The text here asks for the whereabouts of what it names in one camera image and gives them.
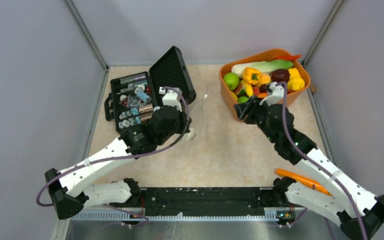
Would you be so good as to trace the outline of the orange mango toy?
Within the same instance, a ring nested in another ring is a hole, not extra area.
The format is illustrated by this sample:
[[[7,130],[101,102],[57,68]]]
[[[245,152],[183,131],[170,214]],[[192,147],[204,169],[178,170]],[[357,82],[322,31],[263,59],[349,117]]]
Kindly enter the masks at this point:
[[[264,98],[266,98],[268,95],[269,95],[269,94],[268,94],[267,92],[262,92],[262,93],[258,94],[257,97],[258,97],[259,99],[264,99]]]

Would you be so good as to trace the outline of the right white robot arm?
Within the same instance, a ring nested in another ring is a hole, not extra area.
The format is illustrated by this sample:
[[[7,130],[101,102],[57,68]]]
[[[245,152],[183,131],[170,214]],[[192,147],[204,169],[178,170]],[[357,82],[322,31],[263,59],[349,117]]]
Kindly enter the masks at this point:
[[[351,240],[370,240],[384,223],[384,194],[376,195],[356,183],[297,130],[286,100],[285,83],[273,82],[265,98],[252,96],[234,109],[240,121],[256,125],[279,156],[305,171],[327,193],[283,177],[276,183],[274,202],[303,206],[336,224]]]

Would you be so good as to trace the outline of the white mushroom toy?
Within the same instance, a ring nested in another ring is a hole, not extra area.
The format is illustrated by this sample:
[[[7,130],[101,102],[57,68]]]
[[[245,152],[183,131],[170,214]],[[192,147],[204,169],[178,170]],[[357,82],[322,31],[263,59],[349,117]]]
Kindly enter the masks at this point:
[[[189,132],[186,134],[186,140],[190,141],[196,136],[196,131],[193,127],[189,129]]]

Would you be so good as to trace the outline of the clear dotted zip bag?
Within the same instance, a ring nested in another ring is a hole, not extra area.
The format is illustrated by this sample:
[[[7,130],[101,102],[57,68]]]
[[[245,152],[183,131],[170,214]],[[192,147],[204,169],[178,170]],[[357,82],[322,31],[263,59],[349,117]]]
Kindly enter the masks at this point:
[[[176,146],[186,145],[185,149],[196,142],[200,135],[203,134],[206,122],[206,113],[205,113],[205,104],[208,100],[209,93],[205,93],[203,96],[199,97],[195,100],[194,103],[188,106],[189,109],[189,117],[190,117],[190,128],[194,128],[196,131],[195,137],[191,140],[187,140],[186,134],[179,135],[178,138],[174,141]]]

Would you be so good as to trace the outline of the yellow bell pepper toy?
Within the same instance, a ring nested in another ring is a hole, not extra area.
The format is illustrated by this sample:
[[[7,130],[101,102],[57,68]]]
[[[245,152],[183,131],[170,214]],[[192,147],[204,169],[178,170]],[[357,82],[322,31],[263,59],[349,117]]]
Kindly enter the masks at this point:
[[[257,85],[262,77],[262,73],[255,68],[246,67],[242,73],[242,79],[250,85]]]

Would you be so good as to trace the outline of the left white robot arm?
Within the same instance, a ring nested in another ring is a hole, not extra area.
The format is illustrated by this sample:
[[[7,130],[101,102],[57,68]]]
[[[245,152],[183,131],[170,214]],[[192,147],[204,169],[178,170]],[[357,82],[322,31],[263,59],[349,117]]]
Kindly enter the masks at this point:
[[[37,194],[36,203],[44,206],[40,198],[48,191],[50,206],[59,220],[69,219],[89,207],[134,207],[140,203],[142,191],[132,178],[105,184],[94,182],[121,165],[168,150],[190,131],[192,119],[182,91],[164,86],[160,92],[163,105],[145,123],[128,127],[102,150],[71,167],[46,171],[46,184]]]

